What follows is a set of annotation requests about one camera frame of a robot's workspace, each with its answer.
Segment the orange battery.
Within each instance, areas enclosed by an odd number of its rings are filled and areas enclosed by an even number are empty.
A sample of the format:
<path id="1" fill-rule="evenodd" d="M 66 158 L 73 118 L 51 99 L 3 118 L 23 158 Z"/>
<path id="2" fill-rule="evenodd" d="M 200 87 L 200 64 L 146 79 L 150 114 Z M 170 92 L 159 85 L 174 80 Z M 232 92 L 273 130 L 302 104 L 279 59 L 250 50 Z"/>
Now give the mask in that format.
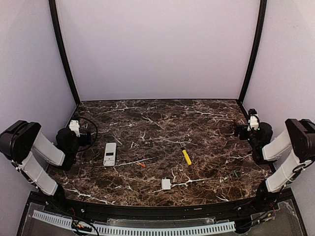
<path id="1" fill-rule="evenodd" d="M 140 162 L 137 162 L 137 165 L 141 166 L 142 168 L 146 168 L 146 165 Z"/>

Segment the yellow handled screwdriver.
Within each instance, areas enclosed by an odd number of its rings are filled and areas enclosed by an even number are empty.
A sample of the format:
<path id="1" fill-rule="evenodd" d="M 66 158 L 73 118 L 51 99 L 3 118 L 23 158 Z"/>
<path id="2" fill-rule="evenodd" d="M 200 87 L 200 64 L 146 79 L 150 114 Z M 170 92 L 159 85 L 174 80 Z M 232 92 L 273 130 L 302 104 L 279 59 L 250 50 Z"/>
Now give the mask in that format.
<path id="1" fill-rule="evenodd" d="M 182 154 L 185 158 L 186 163 L 190 166 L 192 164 L 192 161 L 190 159 L 190 156 L 187 153 L 186 148 L 183 145 L 181 145 L 181 150 L 182 150 Z"/>

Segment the white battery cover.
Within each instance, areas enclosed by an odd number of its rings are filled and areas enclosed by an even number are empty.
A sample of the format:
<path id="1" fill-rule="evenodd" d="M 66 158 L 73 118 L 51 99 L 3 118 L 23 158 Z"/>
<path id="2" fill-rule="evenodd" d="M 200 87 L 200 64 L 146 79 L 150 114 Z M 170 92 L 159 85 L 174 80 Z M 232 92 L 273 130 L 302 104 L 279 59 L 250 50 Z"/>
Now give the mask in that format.
<path id="1" fill-rule="evenodd" d="M 161 187 L 162 187 L 162 190 L 171 190 L 171 181 L 170 179 L 162 179 L 161 180 Z"/>

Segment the white remote control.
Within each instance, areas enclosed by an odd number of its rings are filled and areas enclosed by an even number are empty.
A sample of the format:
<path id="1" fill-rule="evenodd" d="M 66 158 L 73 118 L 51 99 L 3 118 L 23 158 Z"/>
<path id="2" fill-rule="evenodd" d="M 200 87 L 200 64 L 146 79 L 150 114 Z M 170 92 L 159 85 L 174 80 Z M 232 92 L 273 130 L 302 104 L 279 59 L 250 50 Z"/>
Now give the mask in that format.
<path id="1" fill-rule="evenodd" d="M 116 150 L 117 150 L 116 143 L 107 143 L 105 145 L 105 153 L 104 153 L 104 159 L 103 159 L 104 167 L 115 166 Z"/>

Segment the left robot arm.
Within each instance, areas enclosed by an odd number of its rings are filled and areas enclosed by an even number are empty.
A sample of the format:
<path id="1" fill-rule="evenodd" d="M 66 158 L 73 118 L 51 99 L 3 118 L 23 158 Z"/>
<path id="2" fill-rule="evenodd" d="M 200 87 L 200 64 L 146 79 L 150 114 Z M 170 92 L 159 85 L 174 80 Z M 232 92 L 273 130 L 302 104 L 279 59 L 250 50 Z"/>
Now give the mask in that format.
<path id="1" fill-rule="evenodd" d="M 55 201 L 64 202 L 63 187 L 47 174 L 36 157 L 69 171 L 76 163 L 77 153 L 88 150 L 95 142 L 90 132 L 82 135 L 79 128 L 79 122 L 72 120 L 68 127 L 58 131 L 57 143 L 53 144 L 42 133 L 39 123 L 19 120 L 1 133 L 0 151 L 30 184 Z"/>

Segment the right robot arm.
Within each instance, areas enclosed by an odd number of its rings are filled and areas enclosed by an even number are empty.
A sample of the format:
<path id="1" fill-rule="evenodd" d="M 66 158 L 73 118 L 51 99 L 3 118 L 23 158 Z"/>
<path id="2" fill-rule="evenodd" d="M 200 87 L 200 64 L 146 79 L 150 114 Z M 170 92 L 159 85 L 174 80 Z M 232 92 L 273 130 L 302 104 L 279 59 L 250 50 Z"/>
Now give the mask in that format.
<path id="1" fill-rule="evenodd" d="M 257 165 L 273 164 L 284 157 L 277 170 L 257 188 L 252 202 L 257 211 L 276 203 L 281 192 L 315 161 L 315 124 L 309 119 L 288 118 L 284 131 L 273 139 L 271 125 L 252 115 L 247 125 L 235 126 L 234 135 L 248 141 Z"/>

